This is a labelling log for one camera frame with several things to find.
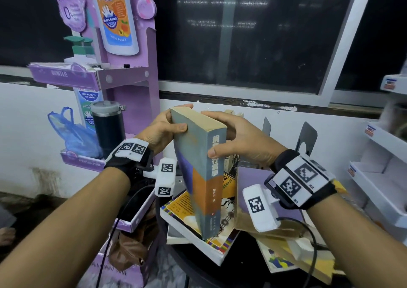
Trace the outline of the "person's left hand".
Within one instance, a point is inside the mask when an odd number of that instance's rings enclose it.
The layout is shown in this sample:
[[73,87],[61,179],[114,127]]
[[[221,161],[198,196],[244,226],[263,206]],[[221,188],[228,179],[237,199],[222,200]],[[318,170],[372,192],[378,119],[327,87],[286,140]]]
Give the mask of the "person's left hand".
[[161,112],[148,127],[134,136],[134,138],[148,142],[149,149],[155,156],[161,153],[174,138],[174,136],[163,136],[164,123],[172,123],[170,109]]

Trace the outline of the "person's right hand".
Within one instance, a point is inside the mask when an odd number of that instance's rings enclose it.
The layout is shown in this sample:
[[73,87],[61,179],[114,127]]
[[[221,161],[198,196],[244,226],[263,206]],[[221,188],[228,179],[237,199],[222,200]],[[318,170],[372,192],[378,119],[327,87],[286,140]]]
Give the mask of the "person's right hand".
[[227,126],[226,143],[230,143],[230,155],[239,155],[262,167],[269,167],[287,150],[287,147],[240,116],[218,111],[201,111],[201,114]]

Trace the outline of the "grey and orange book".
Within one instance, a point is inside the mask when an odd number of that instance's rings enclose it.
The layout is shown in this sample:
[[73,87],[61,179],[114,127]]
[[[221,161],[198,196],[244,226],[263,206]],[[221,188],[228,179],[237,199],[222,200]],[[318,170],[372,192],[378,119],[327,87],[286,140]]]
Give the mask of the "grey and orange book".
[[174,149],[198,229],[210,239],[220,230],[224,157],[212,159],[208,151],[226,142],[227,126],[186,106],[170,113],[173,124],[187,125],[187,131],[174,134]]

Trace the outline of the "person's right forearm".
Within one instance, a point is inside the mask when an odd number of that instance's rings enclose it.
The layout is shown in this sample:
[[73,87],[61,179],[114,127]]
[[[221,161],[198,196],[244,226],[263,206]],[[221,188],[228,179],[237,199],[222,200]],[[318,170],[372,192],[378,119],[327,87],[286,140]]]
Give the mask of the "person's right forearm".
[[355,288],[407,288],[407,246],[329,183],[301,206]]

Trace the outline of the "yellow book with black characters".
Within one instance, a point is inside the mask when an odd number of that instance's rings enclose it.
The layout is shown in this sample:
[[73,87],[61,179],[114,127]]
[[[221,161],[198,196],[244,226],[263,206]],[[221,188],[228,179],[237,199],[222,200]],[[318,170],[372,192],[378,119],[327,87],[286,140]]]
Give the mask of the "yellow book with black characters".
[[237,182],[233,175],[223,173],[222,198],[233,198],[237,194]]

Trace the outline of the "purple book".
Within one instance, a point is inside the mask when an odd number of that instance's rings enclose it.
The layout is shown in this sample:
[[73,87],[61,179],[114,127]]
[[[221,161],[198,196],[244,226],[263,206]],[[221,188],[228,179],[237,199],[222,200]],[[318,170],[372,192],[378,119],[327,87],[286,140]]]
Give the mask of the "purple book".
[[290,220],[283,220],[278,229],[263,233],[257,232],[252,223],[247,206],[243,199],[243,189],[260,184],[263,189],[264,181],[272,174],[271,171],[254,169],[249,167],[237,168],[237,197],[235,199],[235,228],[248,233],[260,234],[262,236],[273,236],[278,238],[299,238],[305,231],[304,227]]

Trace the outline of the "black left wrist band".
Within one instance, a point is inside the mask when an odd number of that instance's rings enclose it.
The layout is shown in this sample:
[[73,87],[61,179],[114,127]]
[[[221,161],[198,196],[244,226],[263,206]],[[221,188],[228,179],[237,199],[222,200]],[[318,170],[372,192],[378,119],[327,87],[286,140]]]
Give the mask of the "black left wrist band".
[[104,169],[114,167],[122,171],[134,183],[143,177],[144,172],[152,172],[154,151],[149,142],[139,138],[122,141],[105,160]]

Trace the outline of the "black wrist band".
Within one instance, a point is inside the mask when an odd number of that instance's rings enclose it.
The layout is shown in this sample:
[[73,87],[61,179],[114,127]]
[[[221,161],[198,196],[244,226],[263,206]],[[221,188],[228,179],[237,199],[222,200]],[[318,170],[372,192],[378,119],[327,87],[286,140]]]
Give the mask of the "black wrist band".
[[308,210],[337,193],[333,175],[295,150],[285,150],[270,165],[264,186],[285,209]]
[[152,172],[154,151],[149,142],[139,138],[122,141],[105,160],[104,169],[114,167],[122,171],[134,183],[143,177],[144,172]]

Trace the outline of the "black tumbler with grey lid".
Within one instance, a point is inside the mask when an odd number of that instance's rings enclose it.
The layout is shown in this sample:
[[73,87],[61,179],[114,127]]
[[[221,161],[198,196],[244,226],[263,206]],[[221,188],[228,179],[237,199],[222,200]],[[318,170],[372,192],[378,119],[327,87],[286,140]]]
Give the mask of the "black tumbler with grey lid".
[[90,104],[99,146],[106,160],[126,139],[122,110],[116,101],[98,101]]

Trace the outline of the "yellow book with patterned border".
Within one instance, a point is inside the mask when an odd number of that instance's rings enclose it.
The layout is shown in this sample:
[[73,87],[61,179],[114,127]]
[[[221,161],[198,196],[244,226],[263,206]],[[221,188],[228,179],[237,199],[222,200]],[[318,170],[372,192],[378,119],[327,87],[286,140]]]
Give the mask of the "yellow book with patterned border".
[[186,190],[160,208],[160,216],[186,237],[191,244],[217,266],[221,266],[239,231],[235,229],[235,204],[233,198],[222,198],[220,225],[215,236],[203,240]]

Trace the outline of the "white thin book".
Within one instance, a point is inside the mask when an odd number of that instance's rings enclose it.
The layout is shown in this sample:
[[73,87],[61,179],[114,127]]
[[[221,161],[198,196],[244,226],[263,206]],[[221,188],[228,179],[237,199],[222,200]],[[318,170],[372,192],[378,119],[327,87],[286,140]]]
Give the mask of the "white thin book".
[[166,244],[167,245],[181,245],[190,244],[191,242],[178,232],[173,226],[168,225]]

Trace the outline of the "blue plastic bag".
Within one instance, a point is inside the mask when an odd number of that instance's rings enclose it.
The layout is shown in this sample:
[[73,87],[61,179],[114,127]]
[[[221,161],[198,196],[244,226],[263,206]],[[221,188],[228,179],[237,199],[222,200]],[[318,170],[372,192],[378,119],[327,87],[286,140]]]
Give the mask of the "blue plastic bag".
[[75,123],[72,108],[64,107],[60,113],[52,111],[47,117],[55,132],[64,140],[66,151],[96,159],[103,157],[95,131]]

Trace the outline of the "brown leather bag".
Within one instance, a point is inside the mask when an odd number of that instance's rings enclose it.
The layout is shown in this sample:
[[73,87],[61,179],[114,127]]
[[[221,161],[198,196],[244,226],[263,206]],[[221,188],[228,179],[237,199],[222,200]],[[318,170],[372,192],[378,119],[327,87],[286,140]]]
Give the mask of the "brown leather bag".
[[142,266],[148,258],[148,249],[159,233],[155,214],[155,202],[133,233],[120,232],[109,251],[109,263],[118,271],[132,266]]

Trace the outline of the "green pump bottle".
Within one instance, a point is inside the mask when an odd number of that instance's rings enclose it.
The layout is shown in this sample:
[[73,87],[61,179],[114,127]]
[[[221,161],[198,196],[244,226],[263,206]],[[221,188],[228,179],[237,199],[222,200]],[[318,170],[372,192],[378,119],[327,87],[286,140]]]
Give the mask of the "green pump bottle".
[[85,64],[86,54],[83,46],[84,37],[70,35],[64,37],[64,40],[72,45],[73,56],[64,59],[65,63]]

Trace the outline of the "white shelf rack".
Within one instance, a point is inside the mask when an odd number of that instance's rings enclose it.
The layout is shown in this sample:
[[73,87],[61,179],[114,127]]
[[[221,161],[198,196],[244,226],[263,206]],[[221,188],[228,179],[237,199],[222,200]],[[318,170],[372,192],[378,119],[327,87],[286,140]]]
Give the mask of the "white shelf rack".
[[380,89],[388,102],[367,123],[369,142],[348,173],[390,225],[407,229],[407,70],[384,76]]

